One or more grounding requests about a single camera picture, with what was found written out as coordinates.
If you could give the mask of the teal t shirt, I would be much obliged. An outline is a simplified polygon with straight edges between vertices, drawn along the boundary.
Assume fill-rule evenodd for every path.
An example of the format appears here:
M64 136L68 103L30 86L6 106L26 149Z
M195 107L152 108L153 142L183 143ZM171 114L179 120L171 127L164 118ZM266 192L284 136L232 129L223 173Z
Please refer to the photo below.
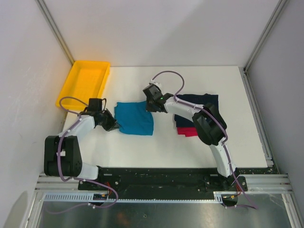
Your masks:
M146 101L117 102L114 117L119 124L119 131L129 135L152 136L154 119L146 110Z

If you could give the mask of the red t shirt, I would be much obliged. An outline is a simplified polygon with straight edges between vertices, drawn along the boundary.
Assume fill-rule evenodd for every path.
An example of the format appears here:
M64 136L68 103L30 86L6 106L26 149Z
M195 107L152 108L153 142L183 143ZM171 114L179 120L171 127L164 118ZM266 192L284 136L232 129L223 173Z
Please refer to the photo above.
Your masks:
M185 137L198 136L195 127L177 127L177 133L178 135L184 135Z

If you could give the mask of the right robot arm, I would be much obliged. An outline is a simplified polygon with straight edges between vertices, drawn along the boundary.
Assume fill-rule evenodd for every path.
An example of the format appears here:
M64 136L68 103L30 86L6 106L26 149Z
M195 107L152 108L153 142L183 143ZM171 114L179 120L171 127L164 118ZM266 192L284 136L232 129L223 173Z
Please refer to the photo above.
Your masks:
M146 110L149 112L170 113L193 122L199 139L211 149L221 175L219 185L223 190L231 190L236 185L236 167L232 162L226 142L227 125L213 104L194 104L179 99L173 94L162 94L155 84L143 89L146 96Z

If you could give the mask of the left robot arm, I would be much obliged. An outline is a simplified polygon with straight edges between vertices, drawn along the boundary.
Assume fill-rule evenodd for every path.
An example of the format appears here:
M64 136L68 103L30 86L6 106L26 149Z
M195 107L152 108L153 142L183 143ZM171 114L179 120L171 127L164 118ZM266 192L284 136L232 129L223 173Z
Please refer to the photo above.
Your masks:
M104 186L105 178L98 174L99 168L82 161L79 142L97 126L107 132L118 128L106 102L105 98L90 98L83 111L74 112L77 118L69 127L45 139L44 173L47 176L60 177L62 181L71 178L88 180L95 190Z

